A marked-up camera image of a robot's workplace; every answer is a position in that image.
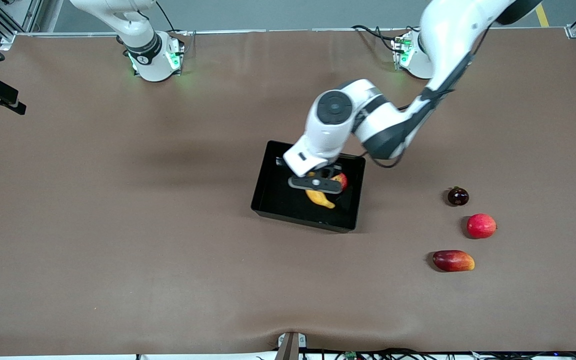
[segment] yellow floor line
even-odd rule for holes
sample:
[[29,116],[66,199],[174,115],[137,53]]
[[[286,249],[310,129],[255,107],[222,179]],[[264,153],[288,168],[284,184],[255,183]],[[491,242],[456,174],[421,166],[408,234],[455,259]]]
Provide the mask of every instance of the yellow floor line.
[[534,10],[537,13],[537,18],[539,18],[539,25],[542,28],[550,27],[548,23],[548,18],[546,17],[546,12],[544,11],[544,6],[542,4],[537,5],[537,9]]

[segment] banana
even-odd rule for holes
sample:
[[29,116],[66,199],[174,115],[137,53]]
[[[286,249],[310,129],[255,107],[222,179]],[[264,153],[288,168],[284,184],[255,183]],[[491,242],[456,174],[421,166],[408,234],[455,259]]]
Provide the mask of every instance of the banana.
[[321,191],[315,190],[306,190],[306,195],[311,202],[315,203],[316,205],[321,205],[322,207],[327,207],[328,209],[334,209],[334,203],[330,202],[326,198],[326,194]]

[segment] apple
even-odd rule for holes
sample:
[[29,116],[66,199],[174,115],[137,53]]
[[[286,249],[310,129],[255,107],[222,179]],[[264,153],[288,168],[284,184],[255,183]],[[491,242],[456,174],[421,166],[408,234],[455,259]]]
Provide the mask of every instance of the apple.
[[331,180],[341,183],[341,191],[345,191],[345,189],[348,187],[348,178],[343,172],[340,172],[338,175],[331,178]]
[[489,214],[474,214],[468,218],[466,230],[475,239],[486,239],[495,233],[497,223]]
[[471,271],[475,269],[475,260],[461,250],[441,250],[432,255],[432,262],[447,272]]

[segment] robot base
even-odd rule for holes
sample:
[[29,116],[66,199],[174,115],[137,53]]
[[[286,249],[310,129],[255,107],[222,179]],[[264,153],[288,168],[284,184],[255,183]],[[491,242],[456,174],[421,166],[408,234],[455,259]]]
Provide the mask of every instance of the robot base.
[[416,30],[409,31],[391,41],[393,49],[404,51],[403,54],[393,52],[392,59],[395,70],[404,69],[416,78],[430,79],[433,77],[433,64],[419,46],[419,34]]
[[162,82],[172,75],[181,75],[184,62],[185,46],[183,43],[164,31],[156,31],[156,34],[162,40],[162,47],[160,53],[152,59],[151,64],[140,64],[130,57],[134,75],[149,82]]
[[339,194],[326,194],[327,199],[335,204],[334,209],[329,209],[311,202],[303,189],[288,185],[288,178],[293,172],[282,160],[291,146],[268,141],[250,208],[261,217],[288,223],[338,233],[354,230],[357,227],[366,160],[352,155],[339,156],[336,162],[348,179],[348,187]]

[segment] brown table surface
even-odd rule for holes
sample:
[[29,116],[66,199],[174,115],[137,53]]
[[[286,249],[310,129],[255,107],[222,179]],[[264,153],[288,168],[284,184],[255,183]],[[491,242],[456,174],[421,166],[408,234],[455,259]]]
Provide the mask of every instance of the brown table surface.
[[[197,36],[185,72],[135,78],[114,38],[18,37],[0,79],[0,355],[311,348],[576,350],[576,40],[492,30],[397,168],[368,164],[358,229],[250,209],[266,142],[367,78],[423,80],[354,32]],[[362,149],[351,139],[346,152]],[[464,207],[442,193],[461,186]],[[498,222],[464,237],[467,215]],[[428,254],[461,249],[474,271]]]

